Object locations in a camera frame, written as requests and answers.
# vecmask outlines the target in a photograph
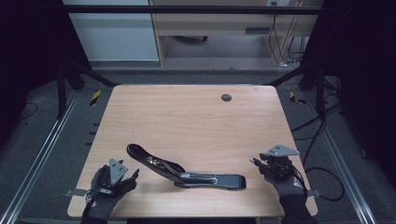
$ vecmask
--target wooden table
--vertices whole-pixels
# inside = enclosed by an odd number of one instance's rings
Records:
[[[224,102],[223,94],[232,100]],[[247,188],[177,188],[130,158],[131,143],[189,172],[243,175]],[[140,175],[113,217],[281,217],[274,187],[249,161],[276,144],[296,148],[274,87],[121,85],[112,92],[77,188],[89,189],[97,169],[114,158],[129,168],[124,178],[137,168]],[[307,182],[300,158],[290,159]],[[314,199],[306,204],[315,215]],[[69,216],[80,217],[84,207],[74,196]]]

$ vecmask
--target black cable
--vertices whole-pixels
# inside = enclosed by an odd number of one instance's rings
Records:
[[[321,129],[322,129],[322,127],[324,127],[323,125],[324,125],[325,123],[326,123],[326,119],[324,119],[324,120],[320,123],[319,128],[318,128],[317,132],[315,133],[314,138],[312,139],[311,143],[309,144],[308,150],[306,151],[306,153],[305,153],[305,155],[304,155],[303,166],[305,166],[306,158],[308,157],[309,152],[311,151],[312,146],[314,145],[315,140],[316,140],[317,137],[319,136],[319,133],[321,132]]]
[[[305,173],[308,174],[312,170],[320,170],[320,171],[324,171],[324,172],[332,175],[335,179],[337,179],[338,183],[340,183],[340,186],[341,186],[341,194],[337,198],[329,198],[329,197],[326,197],[324,195],[320,195],[319,196],[320,198],[322,198],[324,200],[327,200],[327,201],[330,201],[330,202],[338,202],[341,199],[343,199],[346,190],[345,190],[345,186],[344,186],[343,182],[341,181],[341,179],[337,175],[335,175],[334,173],[332,173],[331,171],[329,171],[327,169],[324,169],[324,168],[321,168],[321,167],[316,167],[316,166],[305,170]]]
[[[285,60],[285,59],[283,58],[283,56],[282,56],[282,51],[280,50],[280,44],[279,44],[279,40],[278,40],[277,34],[276,34],[275,22],[276,22],[276,14],[274,14],[273,25],[272,25],[272,29],[271,29],[271,33],[270,33],[270,38],[269,38],[269,41],[268,41],[269,44],[270,44],[270,47],[271,47],[271,34],[272,34],[272,32],[274,31],[275,40],[276,40],[276,43],[277,43],[277,49],[279,50],[280,58],[281,58],[285,63],[292,63],[291,61]],[[274,58],[276,59],[275,53],[274,53],[272,47],[271,47],[271,51],[273,52]]]
[[[26,103],[26,104],[27,104],[27,105],[34,105],[34,106],[35,106],[35,111],[33,111],[30,115],[28,115],[28,116],[26,116],[26,117],[24,117],[24,118],[21,118],[20,120],[28,119],[28,118],[32,117],[32,115],[35,114],[35,112],[36,112],[37,109],[38,109],[38,105],[35,104],[35,103]]]

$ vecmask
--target stapler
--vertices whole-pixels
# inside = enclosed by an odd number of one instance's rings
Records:
[[[138,144],[130,144],[126,150],[130,157],[143,163],[158,175],[174,181],[175,186],[180,188],[245,189],[247,187],[246,179],[242,175],[208,175],[186,172],[179,164],[155,157]]]

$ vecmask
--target cable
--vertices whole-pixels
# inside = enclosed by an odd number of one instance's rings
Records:
[[[345,192],[346,192],[345,186],[344,186],[343,182],[341,181],[341,179],[338,176],[336,176],[334,173],[332,173],[331,171],[329,171],[327,169],[324,169],[324,168],[321,168],[321,167],[316,167],[316,166],[305,170],[305,173],[308,174],[310,171],[313,171],[313,170],[324,171],[324,172],[332,175],[335,179],[337,179],[338,183],[341,186],[341,194],[337,198],[329,198],[329,197],[326,197],[326,196],[323,196],[323,195],[320,195],[319,197],[324,199],[324,200],[330,201],[330,202],[338,202],[338,201],[340,201],[344,197]]]
[[[320,123],[319,128],[318,128],[317,132],[315,133],[315,136],[313,137],[311,143],[309,144],[308,150],[306,151],[306,153],[305,153],[305,155],[304,155],[303,166],[305,166],[306,158],[308,157],[309,152],[311,151],[312,146],[313,146],[314,143],[315,143],[315,140],[317,140],[317,137],[319,136],[319,133],[321,132],[321,129],[324,128],[323,125],[324,125],[325,123],[326,123],[326,120],[323,120],[323,121]]]
[[[21,118],[20,120],[23,120],[23,119],[28,119],[28,118],[30,118],[30,117],[32,117],[32,115],[37,111],[37,109],[38,109],[38,105],[37,104],[35,104],[35,103],[26,103],[27,105],[34,105],[35,106],[35,111],[33,111],[30,115],[28,115],[28,116],[26,116],[26,117],[24,117],[24,118]]]

